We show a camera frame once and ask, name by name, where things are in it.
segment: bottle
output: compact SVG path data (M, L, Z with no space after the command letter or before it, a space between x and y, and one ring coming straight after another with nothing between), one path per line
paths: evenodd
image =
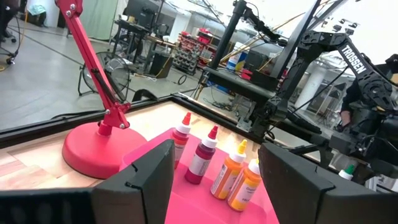
M259 160L252 159L249 166L240 173L228 195L228 205L242 212L261 183Z
M354 170L355 170L355 166L354 166L354 165L349 165L349 167L348 167L347 169L341 170L341 171L338 173L338 175L339 175L340 177L346 179L346 180L351 180L351 179L354 177L354 176L353 176Z
M188 112L182 120L182 123L178 124L171 134L171 139L174 140L174 169L177 168L185 146L187 145L188 134L191 131L190 122L191 113Z
M247 143L248 141L246 139L243 140L238 150L229 154L229 157L225 159L221 171L210 189L214 197L224 200L228 196L232 185L243 168L243 161L246 158L244 150L246 149Z
M216 152L217 130L218 127L214 126L207 138L203 139L198 145L187 173L185 173L185 179L187 181L193 184L200 184L211 158Z

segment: wooden table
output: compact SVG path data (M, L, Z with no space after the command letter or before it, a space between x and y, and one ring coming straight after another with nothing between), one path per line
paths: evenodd
M181 122L188 109L170 102L126 114L131 128L150 140ZM193 113L191 133L205 137L214 122ZM53 134L0 150L0 189L44 189L89 187L100 182L74 171L62 158L63 140L68 131ZM236 150L243 137L224 127L219 128L217 147ZM259 145L248 141L246 161L257 158Z

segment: computer monitor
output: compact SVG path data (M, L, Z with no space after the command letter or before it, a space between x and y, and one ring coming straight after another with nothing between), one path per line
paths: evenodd
M159 6L150 0L129 0L126 14L135 18L136 22L147 28L152 28Z

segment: pink sheet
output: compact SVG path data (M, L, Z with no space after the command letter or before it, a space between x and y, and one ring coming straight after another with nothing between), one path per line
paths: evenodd
M143 146L125 155L123 157L121 169L124 169L128 164L131 164L166 139L169 139L171 132L172 129L169 129L156 138L148 141ZM225 200L218 200L210 194L210 187L216 179L226 156L228 156L227 153L219 149L217 149L213 156L200 185L193 185L185 180L184 174L188 169L199 142L200 139L190 135L190 139L182 154L180 164L174 173L172 193L165 223L279 224L271 201L262 184L258 187L243 212L235 212L228 206Z

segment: magenta paint bottle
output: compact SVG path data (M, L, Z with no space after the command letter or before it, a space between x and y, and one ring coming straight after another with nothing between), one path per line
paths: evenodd
M193 184L200 184L211 158L216 152L217 130L218 127L214 126L209 135L207 135L207 138L202 139L201 143L198 145L187 173L185 173L185 179L187 181Z

